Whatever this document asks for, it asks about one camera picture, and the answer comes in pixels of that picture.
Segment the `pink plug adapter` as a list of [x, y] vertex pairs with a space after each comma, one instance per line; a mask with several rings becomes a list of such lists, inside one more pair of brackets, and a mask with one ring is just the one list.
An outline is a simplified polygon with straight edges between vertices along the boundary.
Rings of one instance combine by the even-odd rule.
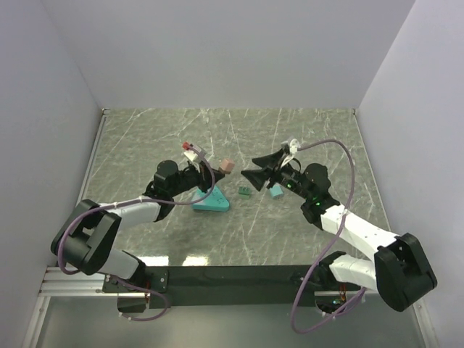
[[228, 175], [228, 174], [231, 174], [231, 172], [233, 171], [235, 167], [235, 162], [232, 160], [232, 159], [223, 159], [222, 162], [220, 163], [220, 166], [218, 168], [218, 170], [225, 174], [225, 175]]

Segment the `teal triangular power strip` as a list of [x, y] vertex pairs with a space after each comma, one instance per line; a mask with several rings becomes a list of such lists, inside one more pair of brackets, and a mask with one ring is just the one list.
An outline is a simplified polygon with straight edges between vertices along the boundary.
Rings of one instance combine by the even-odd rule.
[[204, 210], [210, 212], [227, 212], [230, 209], [230, 203], [224, 196], [223, 192], [215, 186], [211, 194], [204, 199], [206, 194], [199, 188], [192, 196], [192, 201], [200, 200], [197, 203], [193, 203], [191, 207], [194, 210]]

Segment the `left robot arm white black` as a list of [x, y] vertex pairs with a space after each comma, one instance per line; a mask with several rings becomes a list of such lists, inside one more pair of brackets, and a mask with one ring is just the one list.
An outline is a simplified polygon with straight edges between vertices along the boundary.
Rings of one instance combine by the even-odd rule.
[[54, 237], [51, 252], [67, 275], [100, 273], [120, 230], [163, 220], [174, 206], [188, 204], [176, 202], [177, 195], [198, 188], [209, 196], [224, 177], [225, 172], [203, 161], [198, 165], [189, 162], [181, 170], [176, 162], [165, 160], [158, 164], [145, 192], [135, 199], [112, 204], [80, 201]]

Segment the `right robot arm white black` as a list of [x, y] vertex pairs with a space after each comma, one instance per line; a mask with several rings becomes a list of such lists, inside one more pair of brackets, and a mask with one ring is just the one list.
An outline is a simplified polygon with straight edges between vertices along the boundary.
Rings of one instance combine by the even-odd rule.
[[312, 163], [304, 170], [293, 168], [291, 155], [280, 150], [253, 160], [255, 170], [241, 174], [257, 189], [278, 184], [304, 202], [306, 221], [332, 233], [364, 254], [357, 259], [343, 252], [322, 255], [310, 268], [309, 280], [326, 289], [350, 283], [376, 291], [393, 310], [402, 312], [438, 285], [419, 240], [410, 233], [385, 231], [350, 212], [329, 193], [326, 166]]

